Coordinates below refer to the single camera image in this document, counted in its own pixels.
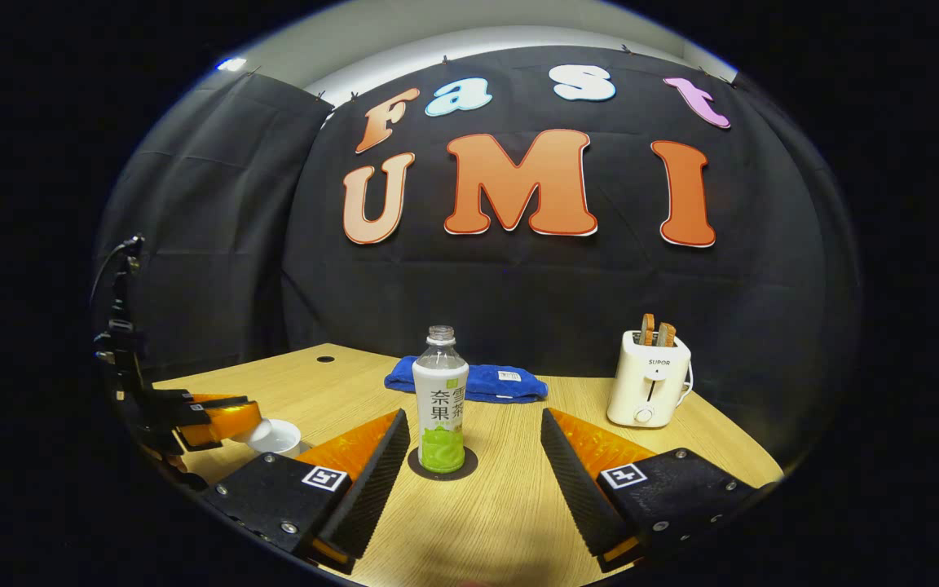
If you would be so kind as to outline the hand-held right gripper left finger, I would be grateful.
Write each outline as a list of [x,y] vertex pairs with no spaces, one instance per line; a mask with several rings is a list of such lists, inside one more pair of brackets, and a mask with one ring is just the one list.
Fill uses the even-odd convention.
[[396,409],[295,458],[264,451],[210,484],[216,514],[272,549],[349,575],[364,556],[410,443]]

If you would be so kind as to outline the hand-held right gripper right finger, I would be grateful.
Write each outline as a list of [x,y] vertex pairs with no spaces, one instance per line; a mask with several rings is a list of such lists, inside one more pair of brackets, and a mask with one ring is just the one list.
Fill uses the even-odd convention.
[[540,441],[601,571],[679,554],[764,496],[686,448],[656,453],[546,408]]

